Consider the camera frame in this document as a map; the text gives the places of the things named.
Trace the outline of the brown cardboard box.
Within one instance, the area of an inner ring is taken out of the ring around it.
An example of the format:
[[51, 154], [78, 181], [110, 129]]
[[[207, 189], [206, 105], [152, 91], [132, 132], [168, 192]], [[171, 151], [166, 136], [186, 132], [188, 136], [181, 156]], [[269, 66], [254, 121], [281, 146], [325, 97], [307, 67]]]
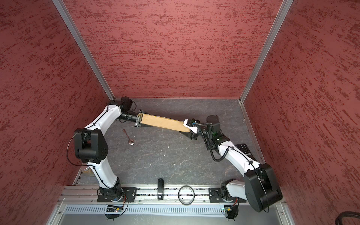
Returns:
[[142, 125], [189, 133], [189, 128], [183, 124], [183, 121], [143, 113]]

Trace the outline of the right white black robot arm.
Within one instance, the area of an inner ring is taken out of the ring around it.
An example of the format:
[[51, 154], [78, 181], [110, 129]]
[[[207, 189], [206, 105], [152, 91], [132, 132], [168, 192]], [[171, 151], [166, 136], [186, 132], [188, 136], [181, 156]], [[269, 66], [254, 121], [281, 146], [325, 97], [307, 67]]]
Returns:
[[218, 117], [211, 115], [205, 123], [190, 119], [184, 121], [191, 135], [200, 135], [215, 162], [228, 160], [243, 176], [238, 180], [222, 183], [220, 196], [225, 201], [242, 199], [256, 211], [261, 212], [280, 200], [283, 194], [273, 168], [252, 158], [247, 145], [235, 145], [223, 134]]

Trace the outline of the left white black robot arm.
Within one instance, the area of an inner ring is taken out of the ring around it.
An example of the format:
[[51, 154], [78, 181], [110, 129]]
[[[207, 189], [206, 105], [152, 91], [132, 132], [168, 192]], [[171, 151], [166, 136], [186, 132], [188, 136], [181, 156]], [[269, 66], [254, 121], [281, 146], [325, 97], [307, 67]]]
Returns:
[[129, 97], [122, 96], [112, 100], [103, 112], [89, 125], [75, 130], [69, 143], [74, 143], [75, 156], [81, 164], [69, 159], [69, 148], [66, 150], [67, 161], [75, 167], [88, 166], [99, 182], [98, 202], [125, 203], [130, 201], [126, 191], [121, 187], [120, 179], [114, 174], [108, 161], [108, 145], [105, 134], [116, 121], [136, 122], [136, 103]]

